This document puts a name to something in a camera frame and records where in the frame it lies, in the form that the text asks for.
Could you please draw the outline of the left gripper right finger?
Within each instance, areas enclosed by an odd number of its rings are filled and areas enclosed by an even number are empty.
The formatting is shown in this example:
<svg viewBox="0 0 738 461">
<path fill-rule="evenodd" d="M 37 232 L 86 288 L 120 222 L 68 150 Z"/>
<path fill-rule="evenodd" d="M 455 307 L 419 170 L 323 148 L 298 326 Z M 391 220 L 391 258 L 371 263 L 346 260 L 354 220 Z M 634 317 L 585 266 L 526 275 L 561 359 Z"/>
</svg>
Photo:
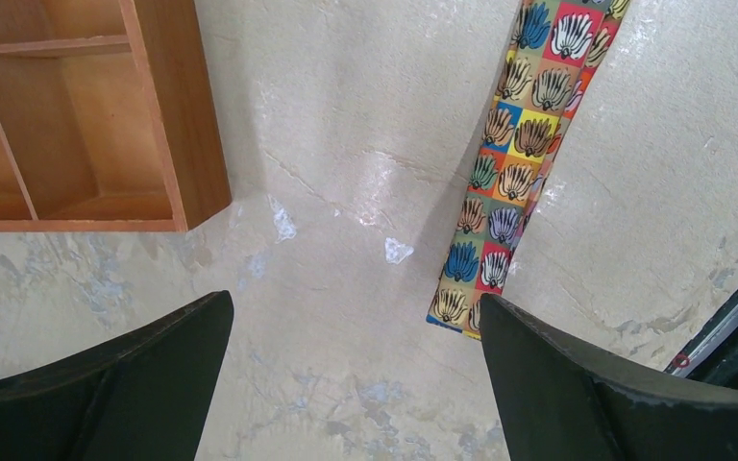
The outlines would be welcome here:
<svg viewBox="0 0 738 461">
<path fill-rule="evenodd" d="M 480 341 L 514 460 L 738 460 L 738 390 L 645 367 L 492 294 Z"/>
</svg>

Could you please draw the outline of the colourful patterned tie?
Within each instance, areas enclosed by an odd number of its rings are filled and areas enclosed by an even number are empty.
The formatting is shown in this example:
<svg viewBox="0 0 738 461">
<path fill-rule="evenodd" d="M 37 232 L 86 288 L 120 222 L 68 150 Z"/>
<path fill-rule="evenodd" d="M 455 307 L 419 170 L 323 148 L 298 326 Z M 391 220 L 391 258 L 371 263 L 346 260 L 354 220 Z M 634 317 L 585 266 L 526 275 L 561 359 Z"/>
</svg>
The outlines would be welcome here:
<svg viewBox="0 0 738 461">
<path fill-rule="evenodd" d="M 520 2 L 429 323 L 480 336 L 480 298 L 503 293 L 559 147 L 629 6 Z"/>
</svg>

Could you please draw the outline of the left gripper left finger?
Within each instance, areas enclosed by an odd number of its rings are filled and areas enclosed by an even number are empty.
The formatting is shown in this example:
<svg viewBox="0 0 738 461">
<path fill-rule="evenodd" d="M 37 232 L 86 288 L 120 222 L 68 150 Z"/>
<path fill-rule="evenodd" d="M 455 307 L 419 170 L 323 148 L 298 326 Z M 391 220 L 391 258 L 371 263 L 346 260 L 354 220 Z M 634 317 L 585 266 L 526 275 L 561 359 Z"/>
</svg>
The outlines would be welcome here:
<svg viewBox="0 0 738 461">
<path fill-rule="evenodd" d="M 217 291 L 0 379 L 0 460 L 191 460 L 234 322 Z"/>
</svg>

